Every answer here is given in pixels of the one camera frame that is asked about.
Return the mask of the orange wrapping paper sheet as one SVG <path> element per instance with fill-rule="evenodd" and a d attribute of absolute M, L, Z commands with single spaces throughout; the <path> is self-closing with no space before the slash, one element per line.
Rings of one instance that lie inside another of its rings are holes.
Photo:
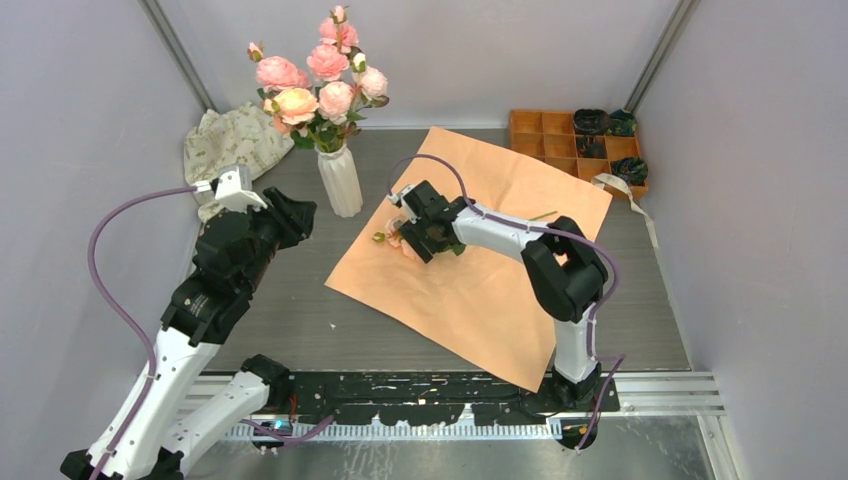
<path fill-rule="evenodd" d="M 470 247 L 425 264 L 371 239 L 399 210 L 386 197 L 427 180 L 443 196 L 467 193 L 521 219 L 557 210 L 595 239 L 612 202 L 606 191 L 540 160 L 439 127 L 373 130 L 350 141 L 365 201 L 354 235 L 326 285 L 382 312 L 496 377 L 537 390 L 555 348 L 553 319 L 537 303 L 524 266 Z"/>

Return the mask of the pink rose stem one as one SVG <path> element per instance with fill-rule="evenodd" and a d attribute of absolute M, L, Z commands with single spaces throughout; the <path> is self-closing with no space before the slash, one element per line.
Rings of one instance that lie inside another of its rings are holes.
<path fill-rule="evenodd" d="M 256 64 L 261 109 L 274 128 L 298 148 L 328 151 L 331 142 L 318 133 L 318 99 L 307 74 L 283 57 L 266 56 L 262 43 L 249 43 L 247 55 Z"/>

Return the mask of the pale rose stem four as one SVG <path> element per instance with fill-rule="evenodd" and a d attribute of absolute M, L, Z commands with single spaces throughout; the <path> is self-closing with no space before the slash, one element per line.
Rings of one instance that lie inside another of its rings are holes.
<path fill-rule="evenodd" d="M 353 52 L 350 60 L 350 81 L 336 80 L 318 90 L 321 121 L 317 132 L 322 152 L 340 150 L 361 131 L 364 110 L 382 108 L 389 102 L 387 77 L 371 66 L 361 51 Z"/>

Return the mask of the pink rose stem two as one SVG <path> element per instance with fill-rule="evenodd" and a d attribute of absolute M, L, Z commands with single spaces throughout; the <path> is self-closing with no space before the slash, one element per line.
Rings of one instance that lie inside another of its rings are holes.
<path fill-rule="evenodd" d="M 351 54 L 358 46 L 358 36 L 342 5 L 330 10 L 319 26 L 319 34 L 319 45 L 307 57 L 307 66 L 317 82 L 318 118 L 311 124 L 311 137 L 320 151 L 330 153 L 343 146 L 351 131 L 350 115 L 355 112 L 359 91 L 343 76 L 351 72 Z"/>

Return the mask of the cream ribbon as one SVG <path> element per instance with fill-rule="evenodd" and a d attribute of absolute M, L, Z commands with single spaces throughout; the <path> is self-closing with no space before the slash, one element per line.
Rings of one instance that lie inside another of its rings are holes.
<path fill-rule="evenodd" d="M 629 202 L 630 210 L 644 218 L 644 223 L 647 228 L 652 247 L 655 251 L 659 249 L 654 221 L 638 204 L 630 185 L 625 180 L 612 174 L 599 173 L 591 178 L 590 183 L 597 188 L 603 190 L 610 188 L 614 192 L 623 194 Z"/>

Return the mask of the small pink rose stem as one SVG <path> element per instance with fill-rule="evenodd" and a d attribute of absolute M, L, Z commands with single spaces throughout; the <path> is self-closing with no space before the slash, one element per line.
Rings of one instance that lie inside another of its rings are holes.
<path fill-rule="evenodd" d="M 546 219 L 548 217 L 553 216 L 555 213 L 558 213 L 558 211 L 553 210 L 553 211 L 545 212 L 541 215 L 537 215 L 535 217 L 532 217 L 529 220 L 530 221 L 537 221 L 537 220 Z M 416 259 L 421 260 L 421 258 L 414 251 L 414 249 L 411 247 L 411 245 L 400 234 L 399 227 L 406 220 L 407 220 L 407 218 L 404 217 L 403 215 L 399 215 L 399 216 L 391 218 L 386 223 L 386 226 L 385 226 L 386 228 L 384 229 L 384 231 L 375 232 L 372 235 L 371 239 L 374 243 L 388 244 L 388 245 L 392 246 L 393 248 L 398 249 L 407 258 L 410 258 L 412 260 L 416 260 Z M 462 253 L 464 253 L 464 250 L 465 250 L 465 247 L 463 247 L 463 246 L 449 247 L 449 249 L 448 249 L 448 251 L 453 252 L 454 255 L 456 255 L 456 256 L 459 256 Z"/>

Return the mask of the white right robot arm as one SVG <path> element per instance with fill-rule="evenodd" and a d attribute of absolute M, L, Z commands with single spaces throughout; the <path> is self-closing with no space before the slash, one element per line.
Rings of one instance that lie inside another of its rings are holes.
<path fill-rule="evenodd" d="M 406 219 L 400 236 L 425 263 L 438 253 L 482 247 L 521 263 L 541 308 L 554 320 L 553 389 L 567 410 L 582 409 L 594 396 L 601 366 L 591 348 L 591 311 L 602 298 L 609 273 L 577 223 L 552 224 L 505 215 L 459 197 L 448 201 L 428 181 L 391 194 Z"/>

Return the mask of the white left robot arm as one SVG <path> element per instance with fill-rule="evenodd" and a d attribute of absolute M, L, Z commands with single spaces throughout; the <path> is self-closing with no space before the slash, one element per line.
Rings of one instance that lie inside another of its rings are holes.
<path fill-rule="evenodd" d="M 317 205 L 269 187 L 262 207 L 223 211 L 202 227 L 194 271 L 175 289 L 156 338 L 143 340 L 148 362 L 100 438 L 67 454 L 69 479 L 183 479 L 241 420 L 293 404 L 282 364 L 256 354 L 229 384 L 183 419 L 177 412 L 197 377 L 250 307 L 275 254 L 308 239 Z"/>

